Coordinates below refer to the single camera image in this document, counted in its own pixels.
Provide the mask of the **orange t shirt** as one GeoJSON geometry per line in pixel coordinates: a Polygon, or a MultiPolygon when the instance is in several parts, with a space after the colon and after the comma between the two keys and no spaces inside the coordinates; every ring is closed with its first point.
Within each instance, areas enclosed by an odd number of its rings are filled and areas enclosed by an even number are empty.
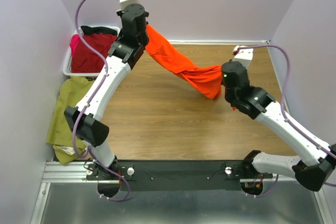
{"type": "Polygon", "coordinates": [[[213,100],[222,93],[222,72],[220,65],[198,67],[187,56],[176,50],[173,45],[152,26],[146,26],[149,43],[147,53],[164,69],[187,81],[205,97],[213,100]]]}

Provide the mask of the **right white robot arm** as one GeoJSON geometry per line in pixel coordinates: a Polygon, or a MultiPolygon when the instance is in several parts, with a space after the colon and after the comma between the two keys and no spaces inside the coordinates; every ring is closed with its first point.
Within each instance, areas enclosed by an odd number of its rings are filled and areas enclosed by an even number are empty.
{"type": "Polygon", "coordinates": [[[267,126],[296,152],[295,156],[279,156],[253,151],[244,158],[246,168],[294,178],[304,188],[319,191],[335,170],[335,146],[282,112],[280,103],[263,88],[251,86],[240,62],[226,62],[221,71],[225,100],[231,107],[267,126]]]}

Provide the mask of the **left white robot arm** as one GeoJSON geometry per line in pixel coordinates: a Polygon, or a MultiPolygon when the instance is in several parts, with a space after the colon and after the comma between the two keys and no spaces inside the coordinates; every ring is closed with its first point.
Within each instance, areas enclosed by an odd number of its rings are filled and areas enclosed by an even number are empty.
{"type": "Polygon", "coordinates": [[[117,159],[106,142],[109,127],[101,119],[117,87],[149,43],[146,33],[148,15],[141,4],[130,4],[122,10],[121,31],[111,45],[101,72],[84,97],[64,112],[73,139],[82,140],[99,165],[111,170],[117,169],[117,159]]]}

